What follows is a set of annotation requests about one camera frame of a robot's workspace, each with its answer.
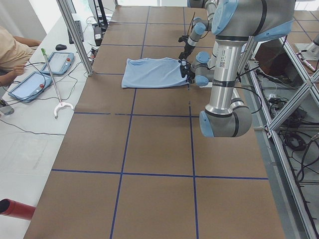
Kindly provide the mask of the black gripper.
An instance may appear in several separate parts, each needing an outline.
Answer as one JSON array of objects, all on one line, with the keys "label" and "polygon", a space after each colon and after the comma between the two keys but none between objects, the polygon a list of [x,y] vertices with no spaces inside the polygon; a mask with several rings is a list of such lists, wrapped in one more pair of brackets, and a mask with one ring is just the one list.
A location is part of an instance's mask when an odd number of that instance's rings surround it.
[{"label": "black gripper", "polygon": [[181,77],[186,79],[189,84],[195,83],[195,74],[191,70],[191,64],[189,62],[180,62]]},{"label": "black gripper", "polygon": [[186,60],[194,48],[196,47],[196,41],[194,41],[189,35],[182,35],[178,42],[184,42],[184,52],[181,52],[178,59],[179,60]]}]

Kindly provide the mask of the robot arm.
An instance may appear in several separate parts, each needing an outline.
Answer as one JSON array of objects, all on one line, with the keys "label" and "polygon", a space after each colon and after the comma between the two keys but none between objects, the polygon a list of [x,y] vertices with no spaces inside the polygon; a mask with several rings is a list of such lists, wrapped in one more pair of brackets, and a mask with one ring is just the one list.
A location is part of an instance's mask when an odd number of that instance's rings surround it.
[{"label": "robot arm", "polygon": [[181,66],[181,74],[199,86],[211,84],[210,101],[199,115],[200,129],[206,137],[238,137],[250,128],[249,108],[234,88],[239,72],[242,47],[274,40],[292,29],[293,0],[190,0],[189,7],[207,11],[208,19],[195,18],[192,32],[180,37],[185,43],[179,60],[194,50],[203,33],[215,35],[211,54],[200,52],[191,64]]},{"label": "robot arm", "polygon": [[210,32],[212,28],[212,21],[218,7],[218,0],[188,0],[187,6],[192,8],[204,8],[207,12],[207,20],[200,17],[193,17],[189,29],[191,32],[187,35],[182,35],[178,41],[184,42],[184,50],[180,53],[179,61],[186,60],[188,56],[193,52],[197,43],[203,38],[205,32]]}]

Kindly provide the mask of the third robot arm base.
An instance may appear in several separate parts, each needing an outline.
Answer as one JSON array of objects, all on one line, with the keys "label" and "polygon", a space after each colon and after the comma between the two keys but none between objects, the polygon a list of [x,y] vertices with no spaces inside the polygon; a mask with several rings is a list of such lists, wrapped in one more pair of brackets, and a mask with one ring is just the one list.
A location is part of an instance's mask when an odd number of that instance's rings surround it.
[{"label": "third robot arm base", "polygon": [[309,44],[295,43],[297,48],[296,56],[304,66],[315,73],[319,68],[319,35]]}]

